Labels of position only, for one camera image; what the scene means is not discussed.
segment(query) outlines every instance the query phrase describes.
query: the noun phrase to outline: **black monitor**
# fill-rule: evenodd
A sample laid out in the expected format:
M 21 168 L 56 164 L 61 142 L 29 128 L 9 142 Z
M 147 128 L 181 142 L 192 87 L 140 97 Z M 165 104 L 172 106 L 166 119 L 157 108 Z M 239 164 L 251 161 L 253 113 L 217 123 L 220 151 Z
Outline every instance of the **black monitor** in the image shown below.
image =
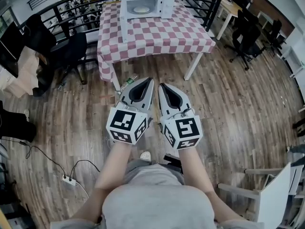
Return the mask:
M 23 47 L 23 36 L 15 22 L 12 22 L 0 38 L 0 65 L 16 78 Z

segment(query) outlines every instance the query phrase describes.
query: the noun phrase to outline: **white marker cube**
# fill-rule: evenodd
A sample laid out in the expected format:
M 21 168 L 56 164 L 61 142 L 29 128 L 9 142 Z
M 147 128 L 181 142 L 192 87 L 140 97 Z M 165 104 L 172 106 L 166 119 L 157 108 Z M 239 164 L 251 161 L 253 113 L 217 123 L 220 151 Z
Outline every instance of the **white marker cube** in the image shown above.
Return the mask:
M 111 108 L 106 129 L 114 141 L 136 144 L 148 126 L 146 113 Z
M 163 134 L 174 149 L 196 146 L 203 133 L 199 116 L 168 119 L 162 123 Z

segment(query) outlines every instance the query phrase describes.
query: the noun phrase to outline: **brown wall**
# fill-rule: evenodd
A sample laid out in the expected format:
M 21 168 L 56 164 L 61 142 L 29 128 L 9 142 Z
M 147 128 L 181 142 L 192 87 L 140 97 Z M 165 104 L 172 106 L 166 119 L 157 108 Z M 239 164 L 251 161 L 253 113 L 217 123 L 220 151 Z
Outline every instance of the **brown wall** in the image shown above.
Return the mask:
M 290 23 L 290 21 L 271 3 L 267 0 L 254 0 L 251 4 L 249 11 L 255 15 L 258 15 L 259 11 L 264 12 L 273 20 L 280 20 L 282 23 L 282 31 L 286 36 L 289 36 L 290 33 L 294 30 L 294 26 Z M 263 24 L 265 22 L 264 18 L 260 17 L 260 23 Z

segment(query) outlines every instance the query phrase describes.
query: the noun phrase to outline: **window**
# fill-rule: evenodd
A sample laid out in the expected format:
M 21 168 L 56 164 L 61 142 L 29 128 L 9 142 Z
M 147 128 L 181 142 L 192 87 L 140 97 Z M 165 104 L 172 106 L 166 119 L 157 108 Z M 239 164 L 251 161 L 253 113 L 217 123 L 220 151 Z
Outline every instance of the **window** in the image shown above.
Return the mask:
M 17 25 L 18 22 L 13 14 L 13 11 L 9 8 L 0 16 L 0 36 L 5 32 L 6 28 L 12 23 L 15 22 Z

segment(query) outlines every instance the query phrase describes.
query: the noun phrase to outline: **white cable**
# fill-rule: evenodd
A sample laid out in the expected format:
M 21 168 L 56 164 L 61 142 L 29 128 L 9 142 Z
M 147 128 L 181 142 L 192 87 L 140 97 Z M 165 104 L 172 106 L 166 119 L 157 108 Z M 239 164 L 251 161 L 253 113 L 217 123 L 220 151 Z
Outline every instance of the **white cable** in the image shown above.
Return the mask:
M 86 192 L 86 190 L 84 189 L 84 187 L 78 182 L 78 181 L 76 181 L 76 184 L 78 184 L 78 185 L 80 185 L 81 186 L 81 188 L 85 191 L 85 193 L 86 193 L 86 195 L 88 196 L 88 198 L 89 198 L 89 195 L 88 195 L 88 193 Z

